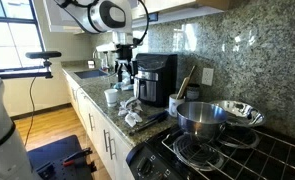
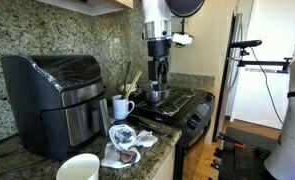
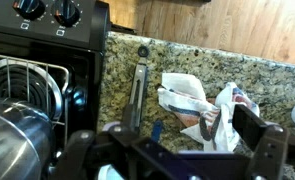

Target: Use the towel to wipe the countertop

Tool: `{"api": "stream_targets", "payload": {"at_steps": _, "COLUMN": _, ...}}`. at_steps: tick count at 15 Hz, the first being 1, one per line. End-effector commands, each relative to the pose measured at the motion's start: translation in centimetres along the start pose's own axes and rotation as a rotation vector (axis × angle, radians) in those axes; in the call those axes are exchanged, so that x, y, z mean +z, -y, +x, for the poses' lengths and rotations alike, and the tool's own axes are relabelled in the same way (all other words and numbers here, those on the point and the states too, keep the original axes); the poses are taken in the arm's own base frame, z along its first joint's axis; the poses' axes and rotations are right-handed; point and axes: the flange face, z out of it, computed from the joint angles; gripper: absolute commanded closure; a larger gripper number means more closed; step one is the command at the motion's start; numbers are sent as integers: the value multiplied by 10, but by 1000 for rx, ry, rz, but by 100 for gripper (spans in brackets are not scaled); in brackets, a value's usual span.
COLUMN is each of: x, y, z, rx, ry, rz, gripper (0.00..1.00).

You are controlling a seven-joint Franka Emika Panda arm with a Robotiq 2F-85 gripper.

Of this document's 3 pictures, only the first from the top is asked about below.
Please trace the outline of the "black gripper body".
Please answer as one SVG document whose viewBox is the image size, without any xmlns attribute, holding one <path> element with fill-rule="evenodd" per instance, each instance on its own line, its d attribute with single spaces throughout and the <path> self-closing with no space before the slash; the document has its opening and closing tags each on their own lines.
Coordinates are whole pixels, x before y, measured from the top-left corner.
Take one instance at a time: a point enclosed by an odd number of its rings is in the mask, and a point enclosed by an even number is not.
<svg viewBox="0 0 295 180">
<path fill-rule="evenodd" d="M 116 65 L 129 65 L 132 60 L 132 46 L 131 45 L 117 45 L 116 46 Z"/>
</svg>

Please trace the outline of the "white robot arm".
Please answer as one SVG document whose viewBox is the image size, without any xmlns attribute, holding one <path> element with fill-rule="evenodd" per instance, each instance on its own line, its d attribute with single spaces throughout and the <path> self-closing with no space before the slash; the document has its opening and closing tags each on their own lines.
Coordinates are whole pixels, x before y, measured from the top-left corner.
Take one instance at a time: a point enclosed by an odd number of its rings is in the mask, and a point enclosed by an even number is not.
<svg viewBox="0 0 295 180">
<path fill-rule="evenodd" d="M 129 0 L 54 0 L 70 15 L 82 30 L 91 34 L 111 32 L 113 35 L 111 51 L 117 54 L 115 72 L 121 82 L 122 68 L 130 75 L 130 82 L 138 73 L 137 63 L 132 61 L 132 50 L 147 34 L 138 39 L 133 37 L 132 7 Z"/>
</svg>

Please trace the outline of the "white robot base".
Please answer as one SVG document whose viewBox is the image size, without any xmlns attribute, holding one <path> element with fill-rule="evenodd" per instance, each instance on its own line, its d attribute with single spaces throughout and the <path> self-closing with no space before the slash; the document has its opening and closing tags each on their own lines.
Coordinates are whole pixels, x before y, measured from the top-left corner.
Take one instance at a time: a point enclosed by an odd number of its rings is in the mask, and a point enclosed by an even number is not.
<svg viewBox="0 0 295 180">
<path fill-rule="evenodd" d="M 16 125 L 3 104 L 0 78 L 0 180 L 40 180 L 33 169 Z"/>
</svg>

